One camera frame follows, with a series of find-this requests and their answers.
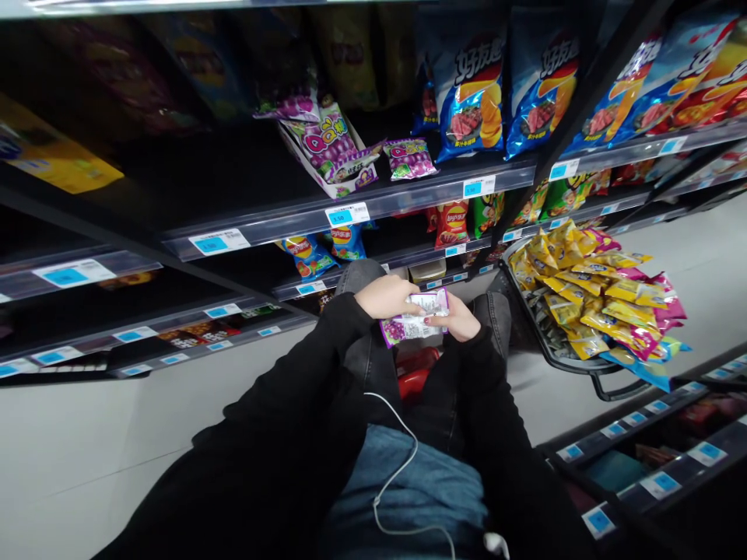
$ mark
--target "tiled floor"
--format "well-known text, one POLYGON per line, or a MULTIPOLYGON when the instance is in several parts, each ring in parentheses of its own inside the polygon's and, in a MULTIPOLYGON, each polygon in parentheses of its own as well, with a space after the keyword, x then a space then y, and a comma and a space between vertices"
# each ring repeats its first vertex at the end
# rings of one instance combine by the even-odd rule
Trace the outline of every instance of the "tiled floor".
MULTIPOLYGON (((645 266, 666 270, 690 316, 676 336, 695 351, 669 371, 682 373, 747 338, 747 198, 712 212, 619 237, 653 254, 645 266)), ((489 278, 455 286, 466 299, 489 278)), ((82 560, 126 523, 155 480, 220 420, 235 401, 310 328, 172 366, 145 380, 0 390, 0 557, 82 560)), ((533 443, 614 407, 585 376, 547 366, 538 355, 509 362, 514 396, 533 443)), ((608 376, 624 387, 634 377, 608 376)))

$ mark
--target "yellow snack packet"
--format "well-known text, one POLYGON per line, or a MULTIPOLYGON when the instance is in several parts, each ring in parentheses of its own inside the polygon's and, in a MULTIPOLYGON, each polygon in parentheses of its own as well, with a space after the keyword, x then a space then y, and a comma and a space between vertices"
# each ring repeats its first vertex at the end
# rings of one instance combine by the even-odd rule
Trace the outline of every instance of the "yellow snack packet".
POLYGON ((607 264, 615 268, 635 268, 636 266, 648 262, 653 257, 642 253, 623 253, 622 251, 610 250, 604 253, 591 255, 587 260, 599 264, 607 264))
POLYGON ((626 323, 644 328, 652 334, 659 333, 654 310, 650 307, 640 306, 621 299, 607 298, 602 312, 624 320, 626 323))
POLYGON ((575 284, 570 282, 563 282, 557 278, 542 278, 542 281, 558 296, 567 299, 568 301, 575 303, 578 306, 584 305, 585 292, 575 284))
POLYGON ((555 278, 579 285, 581 288, 589 293, 593 293, 595 296, 598 296, 601 293, 601 289, 605 287, 602 282, 596 280, 596 278, 602 278, 601 276, 594 276, 586 274, 585 272, 562 271, 556 274, 555 278))
POLYGON ((667 303, 664 301, 664 289, 655 284, 644 284, 624 278, 607 288, 605 294, 608 297, 624 299, 627 302, 637 303, 641 306, 657 307, 659 309, 668 308, 667 303))
POLYGON ((547 233, 542 228, 527 243, 529 262, 543 276, 554 276, 558 273, 558 264, 550 252, 547 233))
POLYGON ((581 317, 581 306, 564 299, 557 294, 545 294, 545 301, 550 313, 561 327, 578 323, 581 317))

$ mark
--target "jeans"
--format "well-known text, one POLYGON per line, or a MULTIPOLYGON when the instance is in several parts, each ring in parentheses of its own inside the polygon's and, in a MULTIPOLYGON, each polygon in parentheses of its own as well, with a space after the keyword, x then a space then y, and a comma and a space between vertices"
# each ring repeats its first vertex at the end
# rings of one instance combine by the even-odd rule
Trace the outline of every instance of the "jeans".
MULTIPOLYGON (((352 262, 343 272, 335 294, 359 292, 376 278, 386 275, 371 259, 352 262)), ((504 358, 508 355, 511 315, 506 297, 488 290, 475 298, 472 312, 481 324, 491 328, 493 346, 504 358)), ((387 348, 378 321, 365 337, 354 342, 345 355, 343 366, 363 385, 364 392, 384 397, 400 415, 418 440, 461 460, 464 437, 457 414, 459 354, 457 342, 444 335, 444 353, 430 371, 420 400, 404 410, 399 394, 394 349, 387 348)), ((380 399, 368 397, 365 413, 370 424, 404 431, 402 425, 380 399)))

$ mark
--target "person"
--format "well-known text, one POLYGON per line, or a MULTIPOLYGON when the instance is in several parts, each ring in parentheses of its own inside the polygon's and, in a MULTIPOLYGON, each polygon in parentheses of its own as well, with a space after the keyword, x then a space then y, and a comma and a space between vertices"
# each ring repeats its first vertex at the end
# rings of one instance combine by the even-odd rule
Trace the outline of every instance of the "person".
POLYGON ((158 480, 95 558, 593 558, 506 379, 508 303, 449 295, 404 409, 379 319, 418 287, 351 263, 316 327, 158 480))

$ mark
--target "blue chip bag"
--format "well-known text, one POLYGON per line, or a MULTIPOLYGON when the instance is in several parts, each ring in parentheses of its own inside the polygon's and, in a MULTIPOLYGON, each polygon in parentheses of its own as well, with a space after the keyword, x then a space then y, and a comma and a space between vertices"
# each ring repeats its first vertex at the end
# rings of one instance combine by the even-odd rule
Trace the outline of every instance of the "blue chip bag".
POLYGON ((288 237, 275 241, 287 254, 293 255, 296 269, 304 282, 312 282, 328 268, 339 266, 326 249, 320 247, 313 237, 288 237))
POLYGON ((454 10, 429 18, 429 49, 441 130, 436 163, 503 150, 501 83, 506 25, 492 10, 454 10))
POLYGON ((363 249, 363 241, 360 239, 361 229, 361 224, 333 228, 332 254, 346 261, 366 258, 366 250, 363 249))
POLYGON ((738 17, 700 8, 677 18, 610 148, 649 132, 672 113, 713 66, 738 17))
POLYGON ((566 113, 576 89, 579 41, 562 8, 511 9, 511 124, 506 159, 536 149, 566 113))

